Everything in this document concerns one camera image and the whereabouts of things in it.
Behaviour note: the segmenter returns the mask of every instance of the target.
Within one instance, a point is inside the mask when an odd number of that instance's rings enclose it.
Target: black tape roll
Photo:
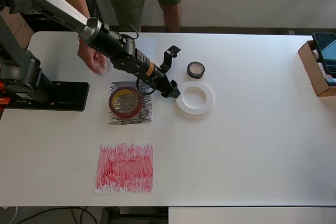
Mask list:
[[[194,79],[200,79],[204,75],[205,68],[204,65],[198,61],[193,61],[189,63],[187,67],[187,73],[190,77]]]

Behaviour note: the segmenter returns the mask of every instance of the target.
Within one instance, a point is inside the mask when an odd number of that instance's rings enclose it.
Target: roll of tape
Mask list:
[[[214,98],[212,95],[212,91],[207,85],[198,81],[188,81],[180,85],[178,88],[181,92],[181,95],[176,99],[176,103],[184,113],[187,113],[189,115],[203,115],[204,113],[211,110]],[[188,88],[198,88],[204,92],[206,100],[202,107],[194,109],[185,104],[185,102],[183,101],[183,93]]]
[[[125,99],[125,95],[134,96]],[[132,87],[117,88],[110,95],[109,107],[113,114],[119,118],[131,118],[138,114],[142,107],[142,97],[138,90]]]
[[[198,61],[189,63],[187,67],[187,74],[194,79],[202,78],[204,72],[205,72],[204,65]]]

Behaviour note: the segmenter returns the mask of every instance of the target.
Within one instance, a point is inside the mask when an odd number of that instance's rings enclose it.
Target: cable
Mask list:
[[[42,211],[42,212],[38,212],[37,214],[32,215],[32,216],[30,216],[30,217],[28,217],[28,218],[26,218],[26,219],[23,219],[22,221],[19,221],[17,224],[21,224],[21,223],[25,222],[26,220],[29,220],[29,219],[31,219],[31,218],[33,218],[33,217],[36,217],[36,216],[38,216],[38,215],[41,215],[41,214],[43,214],[43,213],[45,213],[45,212],[54,211],[54,210],[64,210],[64,209],[80,209],[80,210],[86,212],[89,216],[91,216],[92,219],[94,220],[94,222],[95,222],[96,224],[98,224],[96,218],[95,218],[95,217],[94,217],[88,210],[83,209],[83,208],[81,208],[81,207],[57,207],[57,208],[47,209],[47,210],[44,210],[44,211]]]
[[[142,95],[150,95],[150,94],[152,94],[152,93],[154,93],[154,91],[155,91],[155,87],[154,87],[154,89],[151,91],[151,92],[149,92],[149,93],[142,93],[141,91],[140,91],[140,88],[139,88],[139,81],[140,81],[140,79],[139,78],[137,78],[137,85],[136,85],[136,88],[137,88],[137,90],[138,90],[138,92],[140,93],[140,94],[142,94]]]
[[[13,221],[15,220],[15,218],[16,218],[16,216],[17,216],[17,212],[18,212],[18,210],[19,210],[19,208],[18,208],[18,207],[16,207],[15,214],[14,214],[14,216],[13,216],[13,218],[12,218],[12,220],[10,221],[10,223],[9,223],[9,224],[12,224],[12,223],[13,223]]]
[[[80,214],[80,217],[79,217],[79,224],[82,224],[82,217],[83,217],[83,213],[84,213],[84,210],[87,209],[88,207],[85,207],[82,211],[82,213]]]
[[[75,217],[75,215],[73,213],[72,207],[70,207],[70,211],[71,211],[71,215],[72,215],[73,219],[75,220],[75,223],[78,224],[78,222],[76,220],[76,217]]]
[[[139,37],[139,33],[138,33],[138,31],[137,31],[133,26],[131,26],[131,25],[129,25],[129,24],[121,24],[121,25],[119,25],[119,27],[120,27],[120,26],[129,26],[129,27],[131,27],[131,28],[134,30],[134,32],[136,33],[136,38],[133,38],[133,37],[131,37],[131,36],[129,36],[129,35],[126,35],[126,34],[123,34],[122,36],[127,37],[127,38],[130,38],[130,39],[133,39],[133,40],[136,40],[136,39]]]

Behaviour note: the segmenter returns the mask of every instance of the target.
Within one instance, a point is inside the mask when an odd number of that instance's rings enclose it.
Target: white wall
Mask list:
[[[109,0],[96,0],[109,25],[116,25]],[[336,0],[182,0],[182,26],[336,28]],[[156,0],[146,0],[145,26],[163,26]]]

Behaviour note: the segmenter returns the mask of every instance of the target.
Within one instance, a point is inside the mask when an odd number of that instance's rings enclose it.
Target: power cord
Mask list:
[[[18,208],[18,207],[16,207],[15,214],[14,214],[14,216],[13,216],[13,218],[12,218],[12,220],[10,221],[10,223],[9,223],[9,224],[12,224],[12,223],[13,223],[13,221],[15,220],[15,218],[16,218],[16,216],[17,216],[17,212],[18,212],[18,210],[19,210],[19,208]]]
[[[81,214],[80,214],[80,217],[79,217],[79,223],[81,224],[82,223],[82,216],[83,216],[83,213],[84,213],[84,210],[87,209],[88,207],[84,207],[84,209],[82,210]],[[76,220],[76,217],[75,217],[75,214],[73,213],[73,207],[70,207],[70,211],[71,211],[71,215],[75,221],[76,224],[78,224],[78,221]]]
[[[83,216],[84,211],[82,211],[82,213],[80,214],[79,217],[79,224],[82,224],[82,216]]]
[[[75,223],[78,224],[78,222],[76,220],[76,217],[75,217],[75,215],[73,213],[72,207],[70,207],[70,211],[71,211],[71,215],[72,215],[73,219],[75,220]]]
[[[32,215],[32,216],[30,216],[30,217],[28,217],[28,218],[26,218],[26,219],[23,219],[22,221],[19,221],[17,224],[21,224],[21,223],[25,222],[26,220],[30,220],[30,219],[32,219],[32,218],[38,216],[38,215],[44,214],[45,212],[54,211],[54,210],[64,210],[64,209],[70,209],[71,212],[72,212],[73,209],[80,209],[80,210],[82,210],[82,213],[83,213],[83,212],[86,212],[89,216],[91,216],[92,219],[94,220],[95,224],[98,224],[96,218],[95,218],[95,217],[94,217],[88,210],[86,210],[86,208],[81,208],[81,207],[57,207],[57,208],[51,208],[51,209],[44,210],[44,211],[42,211],[42,212],[38,212],[37,214]]]

